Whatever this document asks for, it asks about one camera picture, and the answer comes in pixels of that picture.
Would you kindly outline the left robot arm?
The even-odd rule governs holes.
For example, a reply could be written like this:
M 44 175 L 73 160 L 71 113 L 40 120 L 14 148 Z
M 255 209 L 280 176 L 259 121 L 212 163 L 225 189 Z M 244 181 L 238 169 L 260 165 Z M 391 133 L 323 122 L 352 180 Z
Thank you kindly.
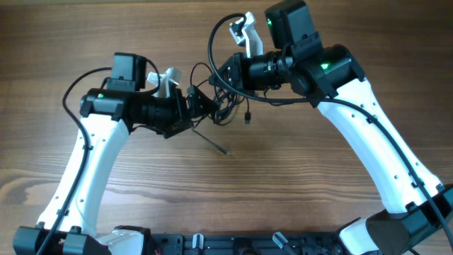
M 216 103 L 196 86 L 178 88 L 175 69 L 147 71 L 151 60 L 117 52 L 110 76 L 81 99 L 79 133 L 58 188 L 36 226 L 19 227 L 17 254 L 160 254 L 144 227 L 119 226 L 97 235 L 98 212 L 113 164 L 128 137 L 146 128 L 170 138 L 213 113 Z

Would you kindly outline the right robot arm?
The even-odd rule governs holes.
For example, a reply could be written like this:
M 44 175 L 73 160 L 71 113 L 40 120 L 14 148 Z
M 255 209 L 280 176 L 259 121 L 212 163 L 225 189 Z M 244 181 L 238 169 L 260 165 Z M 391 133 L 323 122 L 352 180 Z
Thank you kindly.
M 289 84 L 294 98 L 260 101 L 273 106 L 309 103 L 342 134 L 371 176 L 383 210 L 341 227 L 348 254 L 403 254 L 443 230 L 452 237 L 452 186 L 444 185 L 414 155 L 377 102 L 363 68 L 342 45 L 324 47 L 303 1 L 281 1 L 265 11 L 275 49 L 264 52 L 252 13 L 223 17 L 245 52 L 213 67 L 210 83 L 251 100 L 259 91 Z

